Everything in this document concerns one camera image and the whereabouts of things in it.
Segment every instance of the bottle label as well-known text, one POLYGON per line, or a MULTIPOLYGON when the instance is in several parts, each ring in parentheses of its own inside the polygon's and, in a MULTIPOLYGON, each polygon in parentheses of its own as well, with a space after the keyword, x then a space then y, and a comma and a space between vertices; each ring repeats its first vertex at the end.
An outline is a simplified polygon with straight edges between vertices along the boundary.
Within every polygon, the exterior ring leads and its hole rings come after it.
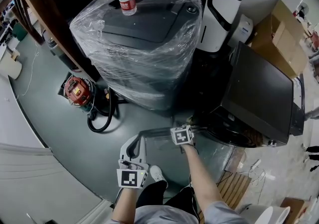
POLYGON ((124 11, 129 11, 135 8, 135 0, 119 0, 121 8, 124 11))

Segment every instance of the gray floor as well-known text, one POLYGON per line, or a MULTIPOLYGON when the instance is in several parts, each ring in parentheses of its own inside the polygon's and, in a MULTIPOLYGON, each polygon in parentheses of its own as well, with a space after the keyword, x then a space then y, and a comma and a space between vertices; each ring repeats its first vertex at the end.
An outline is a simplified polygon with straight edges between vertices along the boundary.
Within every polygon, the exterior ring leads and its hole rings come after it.
MULTIPOLYGON (((23 64, 20 77, 13 88, 21 107, 37 133, 52 149, 56 158, 80 182, 97 195, 113 201, 118 192, 116 169, 121 146, 141 130, 170 127, 170 117, 163 117, 134 104, 122 104, 105 133, 93 133, 81 110, 71 106, 57 94, 68 72, 67 67, 47 46, 39 46, 39 56, 33 65, 33 76, 27 88, 36 49, 34 40, 27 35, 18 45, 23 64)), ((97 119, 95 125, 105 122, 97 119)), ((232 152, 232 146, 222 145, 200 134, 196 135, 200 156, 215 180, 219 179, 232 152)), ((188 183, 189 170, 186 157, 171 142, 169 135, 147 139, 147 162, 156 164, 164 175, 178 186, 188 183)))
MULTIPOLYGON (((300 45, 304 52, 308 54, 310 50, 305 45, 304 40, 300 41, 300 45)), ((309 112, 314 108, 314 100, 319 99, 319 84, 313 76, 313 69, 309 63, 304 70, 304 80, 306 112, 309 112)), ((238 210, 247 204, 256 204, 258 202, 266 206, 280 206, 285 197, 309 200, 310 197, 314 199, 318 196, 319 169, 313 172, 310 172, 310 169, 319 165, 319 161, 310 160, 304 163, 303 160, 306 153, 301 148, 302 143, 308 147, 313 145, 313 140, 317 141, 319 134, 313 132, 313 128, 316 126, 319 126, 319 121, 307 120, 303 135, 291 135, 286 146, 246 149, 245 164, 237 172, 248 171, 250 165, 260 159, 259 168, 254 170, 257 174, 252 173, 250 177, 253 180, 260 174, 263 177, 263 171, 265 171, 266 180, 264 183, 263 180, 259 179, 259 181, 253 182, 248 187, 238 206, 238 210)))

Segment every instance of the hand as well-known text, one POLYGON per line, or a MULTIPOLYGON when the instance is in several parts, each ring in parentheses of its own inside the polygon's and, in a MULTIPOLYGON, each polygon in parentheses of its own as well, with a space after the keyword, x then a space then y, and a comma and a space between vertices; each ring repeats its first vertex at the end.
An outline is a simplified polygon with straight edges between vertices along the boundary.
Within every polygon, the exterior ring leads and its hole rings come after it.
POLYGON ((195 146, 194 146, 193 143, 192 143, 192 144, 190 144, 190 143, 182 144, 181 147, 183 148, 183 150, 184 150, 186 153, 187 153, 188 151, 192 151, 192 150, 194 150, 194 151, 197 152, 197 150, 195 149, 195 146))

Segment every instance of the black cable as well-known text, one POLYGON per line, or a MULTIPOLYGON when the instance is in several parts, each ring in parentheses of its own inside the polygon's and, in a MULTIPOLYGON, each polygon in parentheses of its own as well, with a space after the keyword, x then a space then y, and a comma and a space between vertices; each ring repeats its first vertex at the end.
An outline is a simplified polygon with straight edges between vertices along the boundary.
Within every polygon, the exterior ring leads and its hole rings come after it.
POLYGON ((314 166, 310 169, 310 172, 313 172, 314 170, 316 170, 319 166, 314 166))
POLYGON ((196 214, 196 218, 197 218, 198 223, 199 223, 200 222, 200 218, 199 218, 198 213, 195 211, 194 201, 193 201, 194 200, 194 190, 193 190, 190 182, 191 182, 191 178, 190 178, 190 174, 189 174, 188 183, 189 183, 190 192, 191 192, 191 206, 193 207, 193 211, 196 214))
POLYGON ((113 113, 114 113, 114 110, 115 110, 115 108, 113 106, 114 105, 114 103, 113 103, 113 90, 111 88, 109 88, 109 96, 110 96, 110 99, 109 99, 109 101, 110 101, 110 112, 107 113, 107 112, 104 112, 102 110, 96 109, 101 115, 108 117, 108 120, 106 121, 105 125, 103 127, 101 127, 101 128, 95 128, 93 126, 93 124, 92 124, 92 120, 88 117, 88 126, 95 133, 103 132, 104 130, 106 130, 108 128, 108 126, 111 123, 112 116, 113 116, 113 113))
POLYGON ((125 99, 121 99, 121 100, 117 100, 118 104, 128 104, 129 102, 127 102, 125 99))
POLYGON ((118 194, 116 195, 115 202, 114 202, 113 212, 114 212, 116 203, 118 202, 118 199, 119 199, 119 197, 120 197, 120 195, 121 195, 121 193, 122 193, 122 190, 123 190, 123 188, 120 188, 120 190, 118 191, 118 194))
POLYGON ((222 181, 220 181, 219 183, 217 183, 217 185, 221 184, 223 181, 227 180, 228 178, 230 178, 233 175, 233 173, 231 173, 228 177, 226 177, 225 179, 223 179, 222 181))

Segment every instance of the white bucket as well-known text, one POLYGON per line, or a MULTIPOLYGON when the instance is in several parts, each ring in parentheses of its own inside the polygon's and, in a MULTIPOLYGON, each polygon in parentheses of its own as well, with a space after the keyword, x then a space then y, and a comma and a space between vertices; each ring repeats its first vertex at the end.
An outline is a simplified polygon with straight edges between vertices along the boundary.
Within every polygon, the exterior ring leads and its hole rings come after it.
POLYGON ((274 208, 274 211, 269 221, 269 224, 283 224, 283 222, 285 221, 285 219, 287 218, 290 212, 290 206, 285 208, 273 206, 273 208, 274 208))
POLYGON ((240 214, 249 224, 268 224, 273 214, 272 206, 249 205, 240 214))

